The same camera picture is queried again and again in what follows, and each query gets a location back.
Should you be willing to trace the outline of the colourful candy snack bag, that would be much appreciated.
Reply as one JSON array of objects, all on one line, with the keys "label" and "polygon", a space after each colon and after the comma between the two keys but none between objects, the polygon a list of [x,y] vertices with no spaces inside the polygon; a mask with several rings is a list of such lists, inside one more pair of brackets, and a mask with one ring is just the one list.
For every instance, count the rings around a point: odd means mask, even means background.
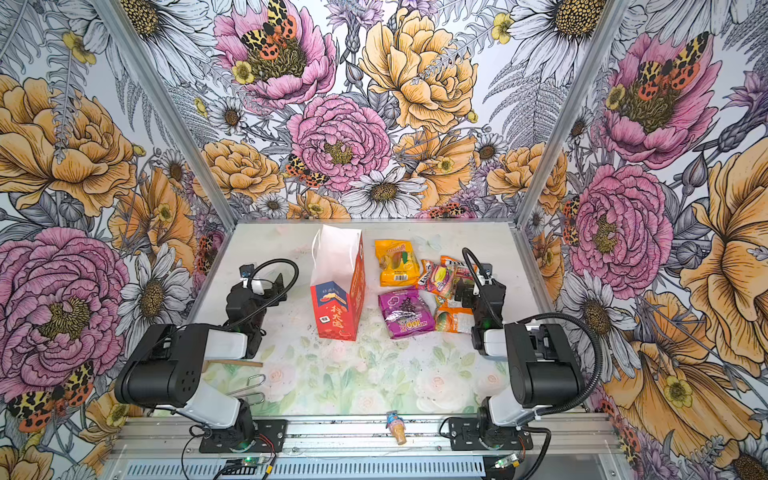
[{"label": "colourful candy snack bag", "polygon": [[416,287],[443,299],[461,298],[466,291],[474,289],[474,279],[463,261],[442,256],[439,262],[421,261],[421,275]]}]

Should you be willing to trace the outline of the purple snack bag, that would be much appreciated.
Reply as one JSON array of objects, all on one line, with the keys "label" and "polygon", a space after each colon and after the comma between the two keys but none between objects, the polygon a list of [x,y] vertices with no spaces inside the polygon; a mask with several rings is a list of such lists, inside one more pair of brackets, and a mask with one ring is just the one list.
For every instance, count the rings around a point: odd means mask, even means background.
[{"label": "purple snack bag", "polygon": [[378,302],[388,334],[393,340],[435,330],[433,314],[415,287],[382,293]]}]

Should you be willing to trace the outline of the red white paper bag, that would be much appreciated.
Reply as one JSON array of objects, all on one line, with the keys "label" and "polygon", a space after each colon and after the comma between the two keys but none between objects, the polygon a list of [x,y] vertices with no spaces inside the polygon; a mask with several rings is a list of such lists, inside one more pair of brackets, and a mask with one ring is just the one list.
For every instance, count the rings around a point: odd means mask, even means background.
[{"label": "red white paper bag", "polygon": [[311,254],[310,293],[319,337],[355,341],[366,292],[362,231],[323,225]]}]

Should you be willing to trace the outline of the yellow snack bag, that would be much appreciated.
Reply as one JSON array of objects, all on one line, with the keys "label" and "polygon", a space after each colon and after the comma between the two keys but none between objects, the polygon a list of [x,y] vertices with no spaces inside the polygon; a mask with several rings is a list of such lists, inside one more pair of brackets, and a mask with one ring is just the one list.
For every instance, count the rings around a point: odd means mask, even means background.
[{"label": "yellow snack bag", "polygon": [[381,287],[410,287],[417,284],[421,270],[410,241],[376,240],[374,248],[379,263]]}]

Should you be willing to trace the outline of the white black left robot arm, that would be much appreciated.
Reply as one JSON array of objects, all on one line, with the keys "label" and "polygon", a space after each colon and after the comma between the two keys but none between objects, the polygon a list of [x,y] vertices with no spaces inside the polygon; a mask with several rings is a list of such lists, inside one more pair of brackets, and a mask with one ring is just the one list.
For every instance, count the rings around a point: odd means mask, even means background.
[{"label": "white black left robot arm", "polygon": [[287,299],[298,277],[294,261],[268,260],[232,287],[224,323],[149,327],[117,377],[117,400],[190,420],[204,453],[280,451],[282,432],[260,426],[243,393],[223,393],[202,376],[210,363],[253,361],[267,310]]}]

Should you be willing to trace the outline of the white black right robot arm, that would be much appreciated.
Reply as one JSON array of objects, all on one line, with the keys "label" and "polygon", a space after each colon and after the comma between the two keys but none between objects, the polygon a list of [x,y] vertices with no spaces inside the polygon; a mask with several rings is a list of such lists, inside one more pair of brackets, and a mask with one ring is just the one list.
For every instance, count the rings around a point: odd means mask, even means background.
[{"label": "white black right robot arm", "polygon": [[530,449],[523,428],[545,407],[560,406],[577,397],[585,382],[564,329],[554,324],[503,324],[506,286],[483,263],[471,280],[458,285],[464,305],[472,310],[473,348],[483,357],[507,366],[509,385],[487,394],[477,417],[448,422],[454,451]]}]

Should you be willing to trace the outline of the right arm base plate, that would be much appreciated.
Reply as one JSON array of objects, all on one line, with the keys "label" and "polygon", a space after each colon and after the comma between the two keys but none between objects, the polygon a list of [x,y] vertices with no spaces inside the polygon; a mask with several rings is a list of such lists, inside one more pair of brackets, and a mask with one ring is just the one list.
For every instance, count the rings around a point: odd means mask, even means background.
[{"label": "right arm base plate", "polygon": [[499,427],[483,418],[447,417],[439,433],[452,451],[531,450],[533,441],[527,432],[513,427]]}]

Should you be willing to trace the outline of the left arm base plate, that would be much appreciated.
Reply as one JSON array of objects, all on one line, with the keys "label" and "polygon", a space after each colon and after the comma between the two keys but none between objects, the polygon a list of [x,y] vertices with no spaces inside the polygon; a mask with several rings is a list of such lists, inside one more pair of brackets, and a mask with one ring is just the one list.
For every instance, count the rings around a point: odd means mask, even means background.
[{"label": "left arm base plate", "polygon": [[201,440],[198,450],[203,454],[280,453],[287,427],[287,420],[258,419],[244,429],[214,429]]}]

